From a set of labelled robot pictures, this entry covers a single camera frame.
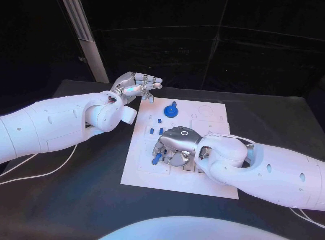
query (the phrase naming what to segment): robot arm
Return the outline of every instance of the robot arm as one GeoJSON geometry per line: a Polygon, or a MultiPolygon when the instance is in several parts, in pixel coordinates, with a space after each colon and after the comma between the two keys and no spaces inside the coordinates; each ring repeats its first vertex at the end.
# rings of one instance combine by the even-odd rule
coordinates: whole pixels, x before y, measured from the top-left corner
{"type": "Polygon", "coordinates": [[[132,124],[136,111],[125,105],[135,96],[148,96],[154,102],[149,90],[159,89],[161,82],[159,78],[128,72],[111,91],[50,99],[1,116],[0,164],[69,148],[111,132],[121,121],[132,124]]]}
{"type": "Polygon", "coordinates": [[[175,155],[158,161],[175,167],[195,161],[218,184],[237,187],[280,206],[325,211],[325,162],[279,147],[244,145],[220,134],[201,137],[185,127],[165,132],[152,155],[165,149],[175,155]],[[244,161],[250,167],[243,168],[244,161]]]}

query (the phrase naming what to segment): white board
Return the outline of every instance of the white board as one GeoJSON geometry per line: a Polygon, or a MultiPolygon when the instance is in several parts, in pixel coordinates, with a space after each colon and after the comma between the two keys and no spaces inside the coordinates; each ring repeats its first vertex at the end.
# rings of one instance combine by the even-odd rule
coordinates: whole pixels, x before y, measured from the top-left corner
{"type": "Polygon", "coordinates": [[[239,199],[237,188],[214,183],[195,163],[185,167],[172,167],[162,162],[152,165],[159,129],[167,131],[178,126],[194,129],[201,136],[208,132],[230,134],[226,105],[157,97],[152,104],[149,101],[141,102],[121,184],[239,199]],[[164,109],[172,102],[177,102],[178,116],[168,118],[164,109]]]}

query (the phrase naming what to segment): blue knob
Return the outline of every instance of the blue knob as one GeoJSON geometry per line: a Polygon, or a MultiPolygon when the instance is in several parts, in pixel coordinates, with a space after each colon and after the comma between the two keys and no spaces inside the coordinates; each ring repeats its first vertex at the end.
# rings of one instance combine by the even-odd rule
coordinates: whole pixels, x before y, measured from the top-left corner
{"type": "Polygon", "coordinates": [[[175,101],[172,102],[172,105],[168,106],[164,109],[164,114],[168,118],[174,118],[174,117],[178,116],[178,108],[177,108],[177,102],[175,101]]]}
{"type": "Polygon", "coordinates": [[[154,166],[157,165],[161,156],[162,156],[162,154],[157,154],[157,157],[155,157],[155,159],[152,160],[152,165],[154,165],[154,166]]]}

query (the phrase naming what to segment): black wall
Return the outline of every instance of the black wall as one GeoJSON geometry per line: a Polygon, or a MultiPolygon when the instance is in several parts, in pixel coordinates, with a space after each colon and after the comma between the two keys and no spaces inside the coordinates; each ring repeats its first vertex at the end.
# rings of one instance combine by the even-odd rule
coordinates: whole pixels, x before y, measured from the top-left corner
{"type": "Polygon", "coordinates": [[[52,97],[63,79],[93,81],[57,0],[0,1],[0,115],[52,97]]]}
{"type": "Polygon", "coordinates": [[[325,75],[325,0],[83,0],[113,82],[302,96],[325,75]]]}

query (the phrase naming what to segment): black table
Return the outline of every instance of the black table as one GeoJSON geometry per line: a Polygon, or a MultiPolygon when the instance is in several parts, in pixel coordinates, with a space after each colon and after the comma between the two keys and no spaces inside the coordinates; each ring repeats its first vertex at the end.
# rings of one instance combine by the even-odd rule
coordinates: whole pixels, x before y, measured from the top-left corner
{"type": "MultiPolygon", "coordinates": [[[[54,97],[98,93],[111,84],[63,81],[54,97]]],[[[221,103],[233,135],[325,161],[325,134],[305,99],[164,88],[155,97],[221,103]]],[[[131,104],[139,108],[136,99],[131,104]]],[[[79,144],[50,176],[0,186],[1,239],[98,239],[147,219],[194,216],[229,220],[289,239],[325,239],[325,230],[290,210],[240,192],[240,200],[121,185],[134,125],[79,144]]],[[[56,169],[73,148],[39,155],[1,181],[56,169]]],[[[8,168],[26,157],[14,160],[8,168]]],[[[325,212],[308,212],[325,224],[325,212]]]]}

